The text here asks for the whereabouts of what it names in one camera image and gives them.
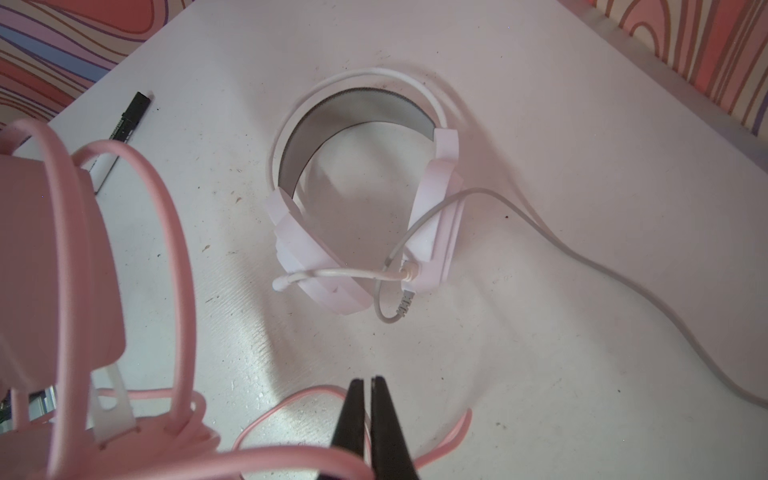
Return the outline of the black marker on table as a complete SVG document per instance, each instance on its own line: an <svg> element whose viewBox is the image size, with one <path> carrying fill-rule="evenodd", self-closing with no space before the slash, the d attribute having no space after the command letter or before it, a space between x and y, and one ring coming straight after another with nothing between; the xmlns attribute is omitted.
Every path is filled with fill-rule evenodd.
<svg viewBox="0 0 768 480"><path fill-rule="evenodd" d="M152 93L137 92L128 107L121 114L120 120L113 130L110 139L127 143L149 109L153 98ZM118 156L116 154L105 153L100 154L93 162L89 173L95 194L100 191L117 160Z"/></svg>

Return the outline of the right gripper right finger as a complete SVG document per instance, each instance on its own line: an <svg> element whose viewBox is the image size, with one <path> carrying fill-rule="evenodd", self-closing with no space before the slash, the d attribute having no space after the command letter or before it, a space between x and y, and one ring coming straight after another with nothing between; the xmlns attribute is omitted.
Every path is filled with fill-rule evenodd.
<svg viewBox="0 0 768 480"><path fill-rule="evenodd" d="M419 480L383 376L371 380L371 465L376 480Z"/></svg>

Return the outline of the pink headphones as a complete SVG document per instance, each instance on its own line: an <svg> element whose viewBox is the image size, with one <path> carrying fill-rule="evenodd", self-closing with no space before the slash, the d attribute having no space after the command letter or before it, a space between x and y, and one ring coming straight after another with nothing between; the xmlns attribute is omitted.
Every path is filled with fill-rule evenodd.
<svg viewBox="0 0 768 480"><path fill-rule="evenodd" d="M161 221L176 321L172 386L125 388L126 348L108 233L84 164L128 161ZM5 479L215 479L218 435L193 388L196 311L181 222L157 171L113 140L69 152L46 124L19 120L1 134L1 391L12 429L1 437ZM138 397L167 413L136 417Z"/></svg>

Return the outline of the white headphones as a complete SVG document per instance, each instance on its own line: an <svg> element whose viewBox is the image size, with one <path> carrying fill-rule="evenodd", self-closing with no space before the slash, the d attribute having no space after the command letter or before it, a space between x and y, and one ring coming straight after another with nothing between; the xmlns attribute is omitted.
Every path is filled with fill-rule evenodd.
<svg viewBox="0 0 768 480"><path fill-rule="evenodd" d="M346 70L296 97L267 160L272 307L394 323L439 287L464 208L459 140L437 94L392 68Z"/></svg>

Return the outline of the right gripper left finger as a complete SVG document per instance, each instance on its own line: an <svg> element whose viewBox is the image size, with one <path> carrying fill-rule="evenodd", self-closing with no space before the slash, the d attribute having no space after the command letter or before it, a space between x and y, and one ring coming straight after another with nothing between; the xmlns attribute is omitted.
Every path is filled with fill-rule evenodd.
<svg viewBox="0 0 768 480"><path fill-rule="evenodd" d="M364 381L353 379L345 394L330 446L363 460L365 433Z"/></svg>

